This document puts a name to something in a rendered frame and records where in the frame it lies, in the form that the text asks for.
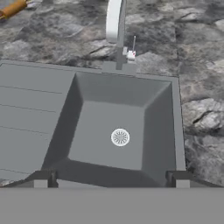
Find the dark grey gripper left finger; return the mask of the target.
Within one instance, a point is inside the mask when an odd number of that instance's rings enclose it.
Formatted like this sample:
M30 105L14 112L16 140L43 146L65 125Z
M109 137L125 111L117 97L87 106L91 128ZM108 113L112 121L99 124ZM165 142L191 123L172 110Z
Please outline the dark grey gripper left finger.
M35 171L25 179L7 184L7 187L58 188L58 173L54 170Z

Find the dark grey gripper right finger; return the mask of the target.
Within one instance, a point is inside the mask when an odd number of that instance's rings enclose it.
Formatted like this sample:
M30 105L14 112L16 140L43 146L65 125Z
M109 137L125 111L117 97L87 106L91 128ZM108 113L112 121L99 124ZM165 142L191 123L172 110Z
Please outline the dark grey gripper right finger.
M219 187L219 185L201 180L187 171L167 171L166 187L174 188L196 188L196 187Z

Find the grey sink with drainboard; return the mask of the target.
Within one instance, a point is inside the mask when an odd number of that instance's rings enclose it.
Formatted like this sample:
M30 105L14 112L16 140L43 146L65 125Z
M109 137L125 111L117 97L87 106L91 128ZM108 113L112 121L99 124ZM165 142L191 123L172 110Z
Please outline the grey sink with drainboard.
M0 179L163 187L185 168L178 78L0 60Z

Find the grey sink faucet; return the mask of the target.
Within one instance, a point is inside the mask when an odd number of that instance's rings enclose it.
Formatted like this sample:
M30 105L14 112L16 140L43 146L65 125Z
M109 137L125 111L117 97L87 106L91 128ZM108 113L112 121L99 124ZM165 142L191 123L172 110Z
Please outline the grey sink faucet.
M102 71L105 74L135 74L137 72L136 60L129 62L127 54L129 49L124 45L125 17L127 0L108 0L106 16L106 40L115 44L115 61L104 61Z

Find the wooden rolling pin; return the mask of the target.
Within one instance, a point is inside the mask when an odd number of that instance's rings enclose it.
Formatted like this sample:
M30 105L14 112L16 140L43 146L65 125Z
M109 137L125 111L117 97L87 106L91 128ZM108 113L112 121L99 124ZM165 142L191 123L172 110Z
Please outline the wooden rolling pin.
M0 19L11 18L26 7L26 0L16 0L14 3L11 3L10 5L0 9Z

